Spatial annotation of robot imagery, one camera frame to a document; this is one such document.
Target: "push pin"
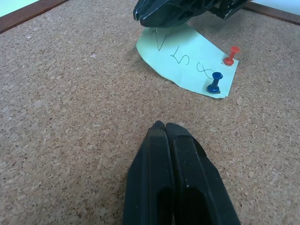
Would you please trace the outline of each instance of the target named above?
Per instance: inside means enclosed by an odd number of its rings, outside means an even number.
[[[232,66],[234,64],[233,61],[234,55],[240,52],[240,48],[238,46],[232,46],[230,50],[231,50],[230,55],[227,58],[223,59],[223,62],[227,66]]]
[[[221,80],[223,78],[223,75],[220,72],[214,72],[212,74],[212,77],[214,78],[214,80],[213,80],[212,84],[207,86],[206,90],[212,94],[219,94],[220,88],[218,87],[218,83],[219,83],[219,80]]]

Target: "white wall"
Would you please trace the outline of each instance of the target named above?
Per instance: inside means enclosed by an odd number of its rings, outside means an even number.
[[[300,0],[255,0],[253,2],[300,15]]]

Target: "handwritten number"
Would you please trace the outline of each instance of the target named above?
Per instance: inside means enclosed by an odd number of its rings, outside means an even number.
[[[214,73],[214,71],[212,70],[212,69],[204,69],[204,67],[203,67],[203,65],[201,64],[201,66],[202,66],[202,68],[203,68],[203,70],[202,71],[200,71],[199,69],[198,69],[198,65],[200,64],[200,62],[198,62],[198,64],[197,64],[197,70],[198,70],[198,72],[204,72],[205,73],[205,75],[209,78],[209,79],[213,79],[213,78],[210,78],[208,75],[207,75],[207,73],[206,73],[206,71],[207,70],[209,70],[209,71],[211,71],[211,72],[213,72]]]
[[[174,57],[174,58],[176,59],[176,61],[177,61],[178,64],[181,63],[181,61],[182,61],[182,59],[183,59],[184,57],[187,57],[187,59],[188,59],[187,64],[189,64],[189,57],[188,57],[187,55],[184,55],[184,56],[181,58],[181,60],[178,61],[177,58],[175,57],[176,52],[174,53],[174,55],[171,55],[171,56]]]
[[[163,46],[164,42],[165,42],[165,39],[167,38],[167,35],[165,35],[165,38],[163,40],[163,42],[161,43],[161,46],[158,47],[158,34],[156,33],[156,30],[153,30],[152,33],[155,32],[155,36],[156,36],[156,44],[157,44],[157,49],[158,51],[160,51],[161,47]]]
[[[152,33],[153,33],[153,32],[155,32],[157,49],[158,49],[158,51],[160,51],[161,48],[163,47],[163,44],[164,44],[166,38],[167,38],[167,34],[165,35],[165,38],[164,38],[163,42],[161,43],[161,46],[159,47],[159,46],[158,46],[158,34],[157,34],[157,31],[156,31],[156,30],[153,30]],[[187,57],[187,60],[188,60],[188,61],[187,61],[187,64],[186,64],[186,65],[188,65],[188,64],[189,64],[189,56],[188,56],[188,55],[184,55],[184,56],[181,58],[180,61],[178,61],[177,58],[175,57],[175,54],[177,53],[178,49],[179,49],[179,46],[177,47],[175,53],[174,53],[173,55],[171,55],[171,56],[174,57],[174,58],[176,59],[176,61],[177,61],[178,64],[181,63],[181,61],[183,60],[184,57]],[[198,69],[198,65],[199,65],[199,64],[200,64],[200,62],[198,62],[198,64],[197,64],[197,70],[198,70],[198,72],[199,72],[199,73],[204,72],[205,75],[206,75],[209,79],[213,79],[213,78],[210,78],[210,77],[207,75],[206,71],[207,71],[207,70],[209,70],[209,71],[211,71],[211,72],[214,72],[214,71],[211,70],[211,69],[204,69],[204,66],[203,66],[202,64],[201,64],[201,66],[202,66],[203,70],[200,71],[200,70]]]

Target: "pin head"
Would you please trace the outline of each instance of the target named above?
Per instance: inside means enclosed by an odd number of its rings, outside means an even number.
[[[220,72],[214,72],[214,73],[212,74],[212,78],[217,79],[217,80],[220,80],[220,79],[223,78],[223,75],[222,75]]]
[[[240,48],[238,46],[232,46],[230,49],[233,53],[239,53],[240,52]]]

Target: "black robotic claw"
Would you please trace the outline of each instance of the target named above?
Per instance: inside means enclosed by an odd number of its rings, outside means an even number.
[[[240,225],[226,188],[199,142],[157,121],[127,178],[123,225]]]
[[[133,17],[144,27],[178,26],[206,11],[227,19],[247,0],[139,0]]]

